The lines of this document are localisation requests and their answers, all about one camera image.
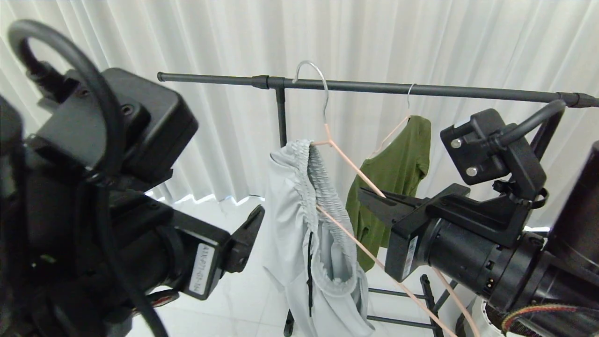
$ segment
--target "olive green garment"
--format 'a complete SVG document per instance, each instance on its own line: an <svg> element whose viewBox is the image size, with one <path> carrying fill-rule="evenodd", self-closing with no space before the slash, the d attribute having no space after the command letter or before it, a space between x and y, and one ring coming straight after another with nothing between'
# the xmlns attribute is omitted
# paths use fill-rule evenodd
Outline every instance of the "olive green garment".
<svg viewBox="0 0 599 337"><path fill-rule="evenodd" d="M428 173L430 149L431 122L411 116L397 138L376 157L365 160L361 170L379 189L414 196L418 183ZM360 187L368 185L356 176L347 195L346 209L356 238L376 256L379 247L388 247L391 230L360 204ZM374 266L374 261L361 249L358 249L358 263L364 271Z"/></svg>

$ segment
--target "curtain fold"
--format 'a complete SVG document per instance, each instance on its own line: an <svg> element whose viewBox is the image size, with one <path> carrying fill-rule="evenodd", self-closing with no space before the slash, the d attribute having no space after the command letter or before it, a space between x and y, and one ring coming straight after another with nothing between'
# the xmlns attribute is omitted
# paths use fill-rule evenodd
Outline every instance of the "curtain fold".
<svg viewBox="0 0 599 337"><path fill-rule="evenodd" d="M599 1L0 1L0 92L34 133L49 114L7 42L16 19L48 23L104 70L120 67L156 80L158 71L224 76L293 77L315 62L332 80L483 86L599 95ZM58 70L69 66L34 41L35 54ZM317 74L302 69L301 78ZM175 202L192 195L263 195L268 154L279 146L273 91L251 87L161 83L182 94L200 128L153 190ZM322 91L288 89L288 139L325 138ZM468 98L331 92L327 118L339 146L366 159L407 115L431 120L431 168L418 196L462 183L438 134L493 107L522 122L542 104ZM568 109L542 164L551 197L531 225L549 226L561 209L591 143L599 139L598 109ZM322 149L344 198L354 172ZM472 186L484 200L490 183Z"/></svg>

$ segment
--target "clothing rack pole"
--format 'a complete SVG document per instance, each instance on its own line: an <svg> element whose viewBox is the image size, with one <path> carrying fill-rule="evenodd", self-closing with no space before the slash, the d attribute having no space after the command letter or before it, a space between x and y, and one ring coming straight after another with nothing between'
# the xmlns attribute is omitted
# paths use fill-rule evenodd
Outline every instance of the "clothing rack pole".
<svg viewBox="0 0 599 337"><path fill-rule="evenodd" d="M158 80L160 82L212 83L253 86L259 89L275 89L275 95L277 100L277 116L279 119L279 140L281 147L285 146L285 144L287 143L285 89L324 89L323 84L320 80L298 80L296 83L293 83L292 79L268 75L259 75L253 77L235 77L193 74L170 74L158 72ZM327 80L326 84L328 86L328 89L332 91L372 92L380 94L403 95L408 94L409 92L410 95L486 98L492 100L529 101L541 103L548 103L553 100L564 100L566 102L566 105L573 108L599 107L599 98L578 92L540 92L513 89L471 88L463 86L413 85L331 80ZM430 309L433 313L435 313L435 315L437 315L441 306L443 306L445 301L447 301L447 298L449 297L449 292L446 290L441 295L441 298L439 298L439 300L435 303L428 277L426 275L422 275L420 277L420 283L422 285L423 295L416 296L419 299L424 299L427 308ZM457 284L458 283L456 281L451 281L450 286L452 288L455 288ZM404 293L389 290L380 290L375 288L369 288L368 291L373 293L390 294L392 296L406 296L406 294ZM385 323L432 329L433 335L435 337L443 337L443 331L433 320L431 320L431 324L426 324L376 316L368 316L368 319L373 321L381 321ZM293 328L294 318L290 310L288 311L287 319L285 321L285 328L283 330L284 336L291 336Z"/></svg>

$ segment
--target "metal hanger hook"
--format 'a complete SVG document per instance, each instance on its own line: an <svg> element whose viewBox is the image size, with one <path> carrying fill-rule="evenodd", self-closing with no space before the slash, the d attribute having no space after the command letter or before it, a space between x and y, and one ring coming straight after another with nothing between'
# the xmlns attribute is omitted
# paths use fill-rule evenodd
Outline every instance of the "metal hanger hook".
<svg viewBox="0 0 599 337"><path fill-rule="evenodd" d="M316 64L314 64L312 61L309 61L309 60L301 61L298 64L298 67L295 69L295 78L293 79L293 81L291 81L291 83L295 83L298 81L298 77L300 76L299 75L300 68L304 64L309 64L312 66L312 68L316 69L316 71L318 72L318 75L320 75L320 78L322 79L322 84L325 87L325 104L323 104L323 106L322 106L322 118L325 120L325 124L326 124L326 106L327 106L327 104L329 104L329 87L326 85L325 76L322 74L322 71L320 71L320 68L318 68L318 66L316 66Z"/></svg>
<svg viewBox="0 0 599 337"><path fill-rule="evenodd" d="M408 97L407 97L407 100L408 100L408 109L410 108L410 91L412 91L412 88L415 85L416 85L415 83L412 83L412 85L410 86L410 89L408 89Z"/></svg>

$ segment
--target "clothing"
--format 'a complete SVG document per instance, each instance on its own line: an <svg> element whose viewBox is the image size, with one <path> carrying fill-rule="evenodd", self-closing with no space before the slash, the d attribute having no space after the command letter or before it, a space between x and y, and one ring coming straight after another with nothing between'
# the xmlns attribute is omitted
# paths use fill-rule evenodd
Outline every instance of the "clothing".
<svg viewBox="0 0 599 337"><path fill-rule="evenodd" d="M430 149L431 122L411 116L397 138L376 157L365 160L360 170L379 189L414 196L418 183L428 173ZM356 176L347 194L346 209L356 238L376 256L379 247L388 247L391 228L360 204L360 187L367 188L368 185ZM365 271L374 266L374 261L361 249L358 263Z"/></svg>
<svg viewBox="0 0 599 337"><path fill-rule="evenodd" d="M320 153L309 140L289 142L271 153L268 178L264 267L285 292L295 324L312 337L370 336L368 282L356 245L316 210L318 204L353 234Z"/></svg>

